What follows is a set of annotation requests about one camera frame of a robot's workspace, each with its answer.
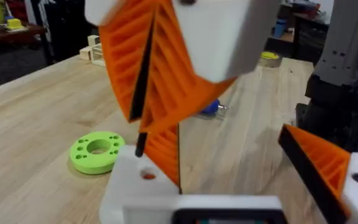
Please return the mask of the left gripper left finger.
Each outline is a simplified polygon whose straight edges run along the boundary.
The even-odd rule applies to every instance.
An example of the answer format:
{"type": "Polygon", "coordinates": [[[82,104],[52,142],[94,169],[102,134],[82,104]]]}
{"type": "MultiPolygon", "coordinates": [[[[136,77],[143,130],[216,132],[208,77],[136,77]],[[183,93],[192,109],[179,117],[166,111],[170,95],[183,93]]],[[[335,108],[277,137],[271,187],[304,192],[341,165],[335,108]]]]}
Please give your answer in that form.
{"type": "Polygon", "coordinates": [[[180,135],[175,124],[140,133],[120,148],[99,208],[101,223],[171,223],[169,207],[181,194],[180,135]]]}

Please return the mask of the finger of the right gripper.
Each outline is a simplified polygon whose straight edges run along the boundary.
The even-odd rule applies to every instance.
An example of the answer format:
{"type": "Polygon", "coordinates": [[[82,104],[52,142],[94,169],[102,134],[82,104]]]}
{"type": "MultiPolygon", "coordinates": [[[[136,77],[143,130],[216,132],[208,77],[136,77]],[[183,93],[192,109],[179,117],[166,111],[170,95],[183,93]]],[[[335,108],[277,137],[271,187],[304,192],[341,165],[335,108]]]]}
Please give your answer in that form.
{"type": "Polygon", "coordinates": [[[140,131],[157,134],[199,113],[252,72],[279,7],[277,0],[159,1],[140,131]]]}
{"type": "Polygon", "coordinates": [[[156,8],[148,0],[85,1],[85,17],[98,27],[111,86],[129,122],[135,120],[132,101],[156,8]]]}

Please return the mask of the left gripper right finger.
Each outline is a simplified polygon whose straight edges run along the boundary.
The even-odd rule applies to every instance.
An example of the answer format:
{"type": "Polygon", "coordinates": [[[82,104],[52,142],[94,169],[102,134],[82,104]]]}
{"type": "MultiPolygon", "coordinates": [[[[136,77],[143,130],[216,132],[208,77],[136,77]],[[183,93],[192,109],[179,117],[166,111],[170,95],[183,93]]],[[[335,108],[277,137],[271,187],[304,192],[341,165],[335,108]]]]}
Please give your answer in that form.
{"type": "Polygon", "coordinates": [[[284,124],[278,143],[327,223],[358,223],[358,152],[284,124]]]}

